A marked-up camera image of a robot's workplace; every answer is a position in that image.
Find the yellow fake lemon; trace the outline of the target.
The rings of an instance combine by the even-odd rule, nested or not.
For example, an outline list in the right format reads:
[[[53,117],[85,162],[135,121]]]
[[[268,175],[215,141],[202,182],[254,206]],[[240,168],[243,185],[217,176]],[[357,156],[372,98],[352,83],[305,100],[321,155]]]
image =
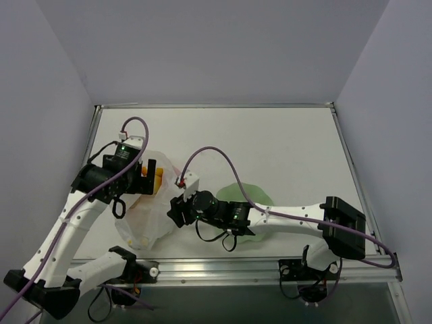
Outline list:
[[[155,180],[153,194],[157,194],[163,182],[164,169],[157,167],[155,170]]]

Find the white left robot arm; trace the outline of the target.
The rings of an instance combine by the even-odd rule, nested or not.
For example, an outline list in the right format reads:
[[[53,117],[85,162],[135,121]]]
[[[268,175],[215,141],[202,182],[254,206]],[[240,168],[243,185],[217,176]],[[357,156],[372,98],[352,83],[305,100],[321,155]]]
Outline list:
[[[112,279],[132,281],[145,268],[136,255],[120,246],[78,267],[71,262],[97,218],[108,208],[124,206],[124,194],[152,194],[156,161],[148,162],[142,176],[141,156],[145,144],[133,138],[117,144],[113,155],[103,157],[102,166],[87,163],[72,183],[66,204],[49,235],[34,256],[21,268],[11,269],[4,284],[35,307],[55,319],[68,315],[82,295]]]

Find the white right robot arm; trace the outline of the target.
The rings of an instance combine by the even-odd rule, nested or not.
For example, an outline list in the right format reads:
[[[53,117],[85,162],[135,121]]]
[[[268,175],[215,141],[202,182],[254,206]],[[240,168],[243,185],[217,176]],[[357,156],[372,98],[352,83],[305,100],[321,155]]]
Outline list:
[[[300,270],[313,279],[339,259],[365,258],[365,215],[336,196],[303,207],[275,207],[250,202],[227,202],[209,191],[190,198],[175,197],[167,216],[178,228],[198,223],[218,228],[234,239],[268,233],[306,236]]]

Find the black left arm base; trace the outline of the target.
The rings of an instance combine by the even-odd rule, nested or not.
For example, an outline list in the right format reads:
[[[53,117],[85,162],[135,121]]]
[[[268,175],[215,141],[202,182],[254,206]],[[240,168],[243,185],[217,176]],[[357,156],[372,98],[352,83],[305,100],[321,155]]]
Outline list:
[[[118,290],[109,288],[111,300],[116,306],[146,306],[138,299],[141,295],[142,284],[155,284],[159,275],[159,264],[155,261],[136,262],[132,267],[127,268],[128,273],[121,277],[109,280],[109,285],[116,286],[121,290],[133,295],[134,298],[121,293]]]

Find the white plastic bag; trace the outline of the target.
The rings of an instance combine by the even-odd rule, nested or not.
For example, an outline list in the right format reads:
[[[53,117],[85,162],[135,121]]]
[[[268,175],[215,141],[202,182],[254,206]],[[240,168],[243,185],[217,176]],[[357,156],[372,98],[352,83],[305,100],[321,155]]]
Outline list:
[[[164,169],[163,182],[157,194],[124,195],[126,215],[115,220],[115,228],[126,244],[134,250],[151,250],[155,242],[172,233],[175,223],[167,216],[170,200],[181,194],[175,185],[180,174],[166,155],[159,151],[147,151],[143,160],[156,160],[156,168]]]

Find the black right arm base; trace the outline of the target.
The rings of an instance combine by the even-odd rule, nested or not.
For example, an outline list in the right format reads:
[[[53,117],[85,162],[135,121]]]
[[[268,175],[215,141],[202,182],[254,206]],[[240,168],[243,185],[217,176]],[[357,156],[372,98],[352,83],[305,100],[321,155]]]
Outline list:
[[[343,262],[333,262],[325,270],[311,269],[300,259],[278,260],[279,291],[288,300],[296,300],[305,306],[318,307],[328,300],[338,287]],[[295,283],[296,293],[291,296],[284,283]]]

